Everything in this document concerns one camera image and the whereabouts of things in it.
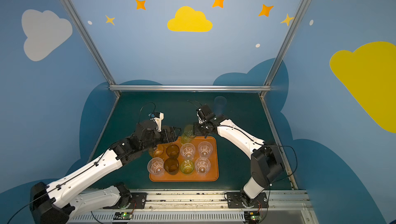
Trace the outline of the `short yellow plastic glass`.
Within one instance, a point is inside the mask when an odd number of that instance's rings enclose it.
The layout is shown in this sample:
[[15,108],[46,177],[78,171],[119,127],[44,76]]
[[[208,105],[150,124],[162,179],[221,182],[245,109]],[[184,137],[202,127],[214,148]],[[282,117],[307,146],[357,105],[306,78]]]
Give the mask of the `short yellow plastic glass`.
[[150,148],[148,150],[148,153],[152,158],[158,158],[158,157],[162,156],[162,154],[164,153],[164,150],[165,150],[164,146],[160,144],[153,148]]

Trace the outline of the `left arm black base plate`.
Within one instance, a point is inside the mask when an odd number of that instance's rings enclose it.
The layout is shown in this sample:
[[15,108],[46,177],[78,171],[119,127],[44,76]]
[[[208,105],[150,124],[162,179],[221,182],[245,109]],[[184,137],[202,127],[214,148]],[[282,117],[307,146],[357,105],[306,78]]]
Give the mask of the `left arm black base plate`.
[[121,198],[113,206],[103,207],[103,209],[135,210],[144,209],[147,193],[132,192]]

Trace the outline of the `brown textured glass front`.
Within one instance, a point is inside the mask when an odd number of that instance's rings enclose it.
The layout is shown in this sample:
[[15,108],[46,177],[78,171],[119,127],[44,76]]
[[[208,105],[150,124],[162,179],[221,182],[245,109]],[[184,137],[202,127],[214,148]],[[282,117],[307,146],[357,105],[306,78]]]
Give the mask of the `brown textured glass front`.
[[179,161],[176,158],[168,158],[164,161],[164,169],[170,175],[176,175],[179,172]]

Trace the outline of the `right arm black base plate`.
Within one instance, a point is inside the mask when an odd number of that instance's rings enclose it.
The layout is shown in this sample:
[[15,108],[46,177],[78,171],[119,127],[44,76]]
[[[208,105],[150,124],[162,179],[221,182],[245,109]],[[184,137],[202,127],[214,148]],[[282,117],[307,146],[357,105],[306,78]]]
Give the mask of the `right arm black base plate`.
[[268,207],[268,198],[265,192],[251,199],[242,192],[226,192],[225,199],[229,209],[258,209]]

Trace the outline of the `clear ribbed glass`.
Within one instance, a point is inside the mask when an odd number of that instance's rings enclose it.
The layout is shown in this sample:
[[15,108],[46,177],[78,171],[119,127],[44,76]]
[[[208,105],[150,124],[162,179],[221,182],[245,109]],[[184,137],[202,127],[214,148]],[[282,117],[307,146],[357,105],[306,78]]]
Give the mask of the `clear ribbed glass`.
[[199,157],[196,159],[194,167],[198,174],[205,175],[210,171],[211,162],[208,158]]
[[198,145],[198,152],[200,157],[209,158],[213,152],[213,146],[208,141],[200,142]]
[[192,161],[194,159],[195,153],[196,153],[196,147],[191,143],[183,144],[180,147],[180,154],[184,160]]

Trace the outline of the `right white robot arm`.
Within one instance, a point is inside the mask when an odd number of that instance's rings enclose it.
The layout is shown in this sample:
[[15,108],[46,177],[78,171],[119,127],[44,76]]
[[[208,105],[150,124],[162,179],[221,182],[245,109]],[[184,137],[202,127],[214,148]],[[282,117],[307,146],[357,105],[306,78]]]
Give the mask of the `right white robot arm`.
[[285,171],[279,146],[268,145],[238,127],[223,114],[216,115],[208,105],[197,108],[198,121],[193,125],[196,136],[207,137],[216,134],[238,147],[250,159],[251,178],[241,190],[241,195],[251,201]]

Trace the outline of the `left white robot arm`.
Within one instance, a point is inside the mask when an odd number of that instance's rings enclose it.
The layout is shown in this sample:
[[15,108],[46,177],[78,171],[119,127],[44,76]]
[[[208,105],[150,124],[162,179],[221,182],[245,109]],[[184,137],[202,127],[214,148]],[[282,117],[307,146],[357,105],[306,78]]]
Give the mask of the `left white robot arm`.
[[180,128],[153,120],[137,124],[135,132],[113,144],[96,159],[50,184],[31,188],[30,212],[36,224],[65,224],[71,218],[103,207],[125,209],[133,204],[122,183],[90,194],[82,192],[109,173],[129,164],[151,148],[177,141]]

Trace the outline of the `short green glass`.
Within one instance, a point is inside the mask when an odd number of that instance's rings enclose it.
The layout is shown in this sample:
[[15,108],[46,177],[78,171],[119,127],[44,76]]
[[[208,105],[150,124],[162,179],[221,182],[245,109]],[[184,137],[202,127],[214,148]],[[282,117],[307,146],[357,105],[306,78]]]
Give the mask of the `short green glass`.
[[180,163],[179,169],[185,175],[192,174],[194,172],[194,162],[192,160],[184,160]]

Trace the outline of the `dark brown textured glass back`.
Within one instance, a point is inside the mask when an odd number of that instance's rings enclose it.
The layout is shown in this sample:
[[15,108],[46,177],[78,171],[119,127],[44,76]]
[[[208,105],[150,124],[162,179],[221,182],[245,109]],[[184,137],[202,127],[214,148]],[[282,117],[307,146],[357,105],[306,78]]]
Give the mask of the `dark brown textured glass back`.
[[179,152],[180,152],[179,146],[176,144],[169,145],[166,148],[166,154],[169,158],[177,159],[179,156]]

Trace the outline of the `clear faceted plastic glass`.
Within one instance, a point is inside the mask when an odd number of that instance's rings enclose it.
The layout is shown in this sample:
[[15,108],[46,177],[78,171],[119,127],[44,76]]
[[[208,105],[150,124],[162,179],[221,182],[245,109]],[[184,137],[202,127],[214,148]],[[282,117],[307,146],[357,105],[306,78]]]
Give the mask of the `clear faceted plastic glass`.
[[162,176],[165,173],[163,159],[152,158],[147,164],[147,170],[152,176]]

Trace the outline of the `tall green glass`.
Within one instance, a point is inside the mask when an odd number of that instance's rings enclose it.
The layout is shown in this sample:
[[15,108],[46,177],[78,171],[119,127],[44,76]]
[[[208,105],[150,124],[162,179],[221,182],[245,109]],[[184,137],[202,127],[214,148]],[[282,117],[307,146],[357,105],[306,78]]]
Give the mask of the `tall green glass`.
[[190,143],[195,137],[194,125],[187,125],[181,135],[180,143],[182,145]]

